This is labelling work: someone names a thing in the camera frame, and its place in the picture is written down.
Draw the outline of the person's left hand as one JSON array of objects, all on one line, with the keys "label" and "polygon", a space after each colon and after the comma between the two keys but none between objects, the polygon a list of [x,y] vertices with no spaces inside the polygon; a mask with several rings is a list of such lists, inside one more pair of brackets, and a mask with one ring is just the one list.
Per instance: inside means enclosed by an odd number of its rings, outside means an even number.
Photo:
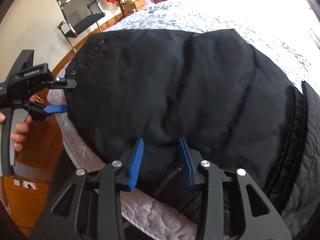
[{"label": "person's left hand", "polygon": [[23,150],[32,121],[32,117],[28,115],[23,122],[16,124],[16,131],[10,135],[11,140],[13,141],[14,150],[17,152],[21,152],[21,150]]}]

